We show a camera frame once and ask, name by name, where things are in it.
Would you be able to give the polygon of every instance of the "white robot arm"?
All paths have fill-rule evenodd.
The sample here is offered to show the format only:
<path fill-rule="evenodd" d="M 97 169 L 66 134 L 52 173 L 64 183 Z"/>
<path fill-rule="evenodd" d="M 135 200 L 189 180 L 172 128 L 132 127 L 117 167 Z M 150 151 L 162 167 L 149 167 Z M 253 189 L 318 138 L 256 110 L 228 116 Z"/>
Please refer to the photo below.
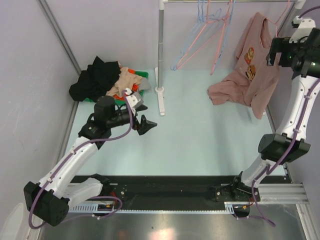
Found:
<path fill-rule="evenodd" d="M 248 169 L 232 184 L 215 188 L 218 201 L 245 201 L 253 195 L 259 199 L 257 188 L 267 175 L 310 149 L 305 140 L 309 116 L 320 91 L 320 29 L 309 18 L 296 17 L 292 25 L 297 28 L 292 37 L 274 38 L 266 58 L 267 65 L 272 66 L 276 54 L 281 53 L 276 64 L 293 70 L 291 96 L 282 123 L 275 133 L 262 137 L 260 154 Z"/>
<path fill-rule="evenodd" d="M 105 141 L 119 139 L 130 131 L 128 129 L 122 136 L 109 138 L 111 128 L 130 124 L 130 128 L 143 135 L 157 126 L 144 115 L 141 116 L 140 123 L 138 122 L 136 112 L 146 110 L 147 107 L 143 105 L 142 97 L 138 93 L 127 89 L 126 94 L 129 94 L 125 99 L 127 108 L 123 110 L 121 106 L 116 109 L 113 97 L 100 97 L 94 105 L 94 113 L 82 127 L 70 151 L 37 184 L 29 182 L 24 187 L 24 197 L 30 214 L 56 226 L 66 217 L 69 208 L 98 195 L 109 196 L 112 191 L 110 182 L 98 174 L 92 175 L 81 184 L 67 187 L 83 164 Z"/>

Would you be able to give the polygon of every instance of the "hanging rod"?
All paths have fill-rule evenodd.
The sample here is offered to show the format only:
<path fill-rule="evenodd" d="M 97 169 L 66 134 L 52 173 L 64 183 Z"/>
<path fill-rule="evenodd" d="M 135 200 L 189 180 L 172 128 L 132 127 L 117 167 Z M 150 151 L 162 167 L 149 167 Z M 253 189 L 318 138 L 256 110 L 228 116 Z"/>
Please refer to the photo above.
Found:
<path fill-rule="evenodd" d="M 298 0 L 290 0 L 290 3 L 295 3 Z M 197 3 L 197 0 L 165 0 L 164 2 L 167 3 Z M 211 0 L 211 3 L 229 3 L 230 0 Z M 236 2 L 241 2 L 241 3 L 279 3 L 279 2 L 288 2 L 287 0 L 236 0 Z"/>

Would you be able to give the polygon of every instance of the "light blue floor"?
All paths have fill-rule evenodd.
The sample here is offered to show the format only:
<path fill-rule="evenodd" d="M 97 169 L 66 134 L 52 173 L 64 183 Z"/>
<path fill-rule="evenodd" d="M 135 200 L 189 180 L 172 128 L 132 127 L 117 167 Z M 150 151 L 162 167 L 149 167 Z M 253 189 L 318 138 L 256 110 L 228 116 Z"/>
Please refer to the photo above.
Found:
<path fill-rule="evenodd" d="M 143 136 L 131 131 L 117 141 L 106 142 L 78 175 L 219 176 L 238 175 L 256 159 L 263 134 L 271 133 L 268 117 L 254 117 L 251 108 L 227 102 L 213 105 L 207 88 L 220 82 L 227 70 L 178 70 L 164 72 L 165 116 L 159 115 L 154 91 L 155 73 L 149 70 L 152 89 L 145 93 L 145 114 L 158 126 Z M 80 102 L 68 148 L 94 111 L 94 103 Z M 127 125 L 113 128 L 115 137 Z M 284 175 L 280 166 L 275 175 Z"/>

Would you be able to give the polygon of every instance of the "clothes hanger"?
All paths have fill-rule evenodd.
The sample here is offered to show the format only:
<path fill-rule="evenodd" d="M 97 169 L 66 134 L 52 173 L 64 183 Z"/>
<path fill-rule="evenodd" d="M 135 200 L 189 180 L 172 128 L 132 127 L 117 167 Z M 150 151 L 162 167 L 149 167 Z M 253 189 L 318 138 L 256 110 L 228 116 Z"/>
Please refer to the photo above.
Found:
<path fill-rule="evenodd" d="M 227 16 L 229 15 L 229 11 L 230 11 L 230 7 L 232 5 L 232 9 L 231 9 L 231 13 L 229 15 L 229 21 L 228 21 L 228 26 L 227 26 L 227 29 L 226 29 L 226 34 L 225 34 L 225 37 L 224 37 L 224 40 L 223 39 L 223 35 L 224 35 L 224 29 L 225 29 L 225 26 L 227 24 L 227 20 L 228 19 L 225 19 L 223 22 L 223 28 L 222 28 L 222 33 L 221 33 L 221 36 L 220 36 L 220 40 L 219 40 L 219 44 L 218 44 L 218 49 L 217 51 L 215 52 L 215 57 L 214 57 L 214 62 L 213 62 L 213 65 L 212 65 L 212 68 L 211 68 L 211 72 L 210 72 L 210 75 L 212 75 L 216 69 L 216 66 L 219 64 L 220 62 L 220 59 L 221 59 L 221 56 L 222 56 L 222 53 L 225 49 L 225 44 L 227 42 L 227 39 L 228 39 L 228 35 L 229 35 L 229 29 L 230 29 L 230 25 L 231 25 L 231 21 L 232 21 L 232 15 L 234 13 L 234 6 L 235 6 L 235 3 L 236 3 L 236 0 L 233 0 L 233 3 L 232 3 L 232 0 L 230 0 L 230 3 L 229 3 L 229 7 L 228 7 L 228 10 L 227 10 Z"/>
<path fill-rule="evenodd" d="M 290 5 L 290 0 L 288 0 L 286 7 L 284 9 L 284 11 L 281 13 L 281 15 L 279 16 L 278 20 L 276 22 L 271 21 L 269 18 L 266 18 L 270 23 L 275 25 L 275 37 L 278 37 L 278 23 L 281 20 L 281 18 L 283 17 L 283 15 L 285 14 L 285 12 L 287 11 L 288 7 Z"/>
<path fill-rule="evenodd" d="M 203 38 L 206 36 L 206 33 L 213 27 L 216 26 L 216 22 L 221 21 L 225 18 L 220 18 L 222 9 L 218 9 L 214 14 L 209 14 L 208 9 L 206 15 L 204 15 L 204 9 L 203 5 L 205 4 L 205 0 L 198 0 L 198 15 L 197 15 L 197 23 L 194 25 L 194 27 L 191 29 L 186 41 L 184 42 L 183 48 L 180 52 L 180 55 L 176 57 L 176 59 L 173 61 L 171 65 L 171 70 L 177 70 L 180 69 L 184 64 L 186 64 L 200 49 L 203 45 L 207 44 L 214 36 L 215 34 L 220 30 L 221 27 L 215 29 L 212 33 L 212 36 L 198 49 L 195 51 L 194 54 L 192 54 L 186 61 L 182 62 L 186 56 L 189 55 L 191 51 L 193 51 L 197 45 L 197 43 L 201 42 Z"/>

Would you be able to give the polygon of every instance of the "gray wall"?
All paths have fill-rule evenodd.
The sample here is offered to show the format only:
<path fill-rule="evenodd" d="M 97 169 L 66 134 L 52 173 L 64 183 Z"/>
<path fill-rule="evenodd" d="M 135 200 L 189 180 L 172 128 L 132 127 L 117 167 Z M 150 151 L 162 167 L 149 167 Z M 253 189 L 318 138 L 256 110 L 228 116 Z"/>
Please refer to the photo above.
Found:
<path fill-rule="evenodd" d="M 319 5 L 319 0 L 307 0 L 303 11 Z M 320 26 L 320 10 L 315 10 L 305 17 L 311 17 L 315 20 L 315 24 Z M 292 34 L 292 30 L 286 31 L 287 36 Z M 290 68 L 282 68 L 280 81 L 273 93 L 269 103 L 272 118 L 277 128 L 285 114 L 290 94 L 291 94 L 291 77 L 292 70 Z M 290 164 L 290 173 L 296 183 L 303 183 L 311 207 L 314 211 L 317 224 L 320 227 L 320 208 L 318 207 L 320 199 L 320 98 L 318 97 L 313 105 L 313 109 L 307 125 L 306 142 L 311 144 L 311 149 L 305 156 Z"/>
<path fill-rule="evenodd" d="M 37 1 L 1 1 L 0 33 L 0 239 L 21 240 L 23 188 L 57 160 L 77 74 Z"/>
<path fill-rule="evenodd" d="M 86 69 L 96 55 L 105 61 L 120 61 L 133 69 L 154 69 L 158 59 L 158 4 L 159 0 L 47 0 L 77 59 Z M 237 2 L 227 44 L 219 64 L 233 69 L 234 52 L 249 19 L 262 12 L 276 21 L 286 8 L 283 2 Z M 226 2 L 212 2 L 210 13 L 222 8 Z M 164 11 L 163 64 L 169 69 L 180 54 L 191 28 L 197 22 L 197 3 L 168 3 Z M 190 60 L 184 69 L 211 69 L 219 35 Z"/>

